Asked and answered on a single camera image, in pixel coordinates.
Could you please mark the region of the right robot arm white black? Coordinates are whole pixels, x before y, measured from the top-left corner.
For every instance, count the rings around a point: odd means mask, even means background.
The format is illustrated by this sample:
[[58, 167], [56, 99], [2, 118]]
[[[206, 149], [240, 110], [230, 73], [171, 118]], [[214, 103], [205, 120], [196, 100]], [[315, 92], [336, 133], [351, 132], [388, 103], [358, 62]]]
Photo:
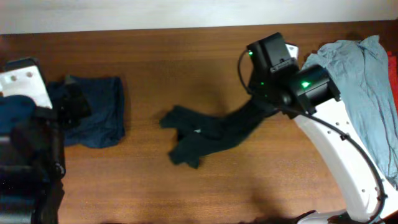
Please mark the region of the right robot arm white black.
[[300, 70], [277, 32], [246, 47], [253, 71], [246, 91], [294, 120], [333, 175], [346, 207], [308, 212], [297, 223], [397, 223], [397, 190], [360, 140], [330, 74], [314, 65]]

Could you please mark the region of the black t-shirt with white logo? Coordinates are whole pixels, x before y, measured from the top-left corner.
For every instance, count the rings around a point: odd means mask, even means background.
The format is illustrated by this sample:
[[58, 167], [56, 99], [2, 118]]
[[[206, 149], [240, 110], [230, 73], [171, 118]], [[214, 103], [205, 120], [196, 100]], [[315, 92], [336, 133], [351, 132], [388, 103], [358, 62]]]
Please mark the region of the black t-shirt with white logo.
[[177, 130], [177, 145], [169, 152], [171, 162], [186, 163], [197, 169], [202, 157], [240, 145], [266, 118], [276, 113], [278, 110], [271, 104], [254, 99], [222, 117], [174, 106], [159, 124], [161, 128]]

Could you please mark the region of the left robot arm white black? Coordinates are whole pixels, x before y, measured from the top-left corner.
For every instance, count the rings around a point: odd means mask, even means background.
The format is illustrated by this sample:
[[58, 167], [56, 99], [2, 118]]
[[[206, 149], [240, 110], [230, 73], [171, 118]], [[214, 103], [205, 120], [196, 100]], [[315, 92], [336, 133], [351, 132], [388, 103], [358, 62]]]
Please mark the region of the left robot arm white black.
[[28, 96], [1, 98], [1, 223], [58, 223], [63, 132], [90, 114], [82, 95], [64, 96], [55, 109]]

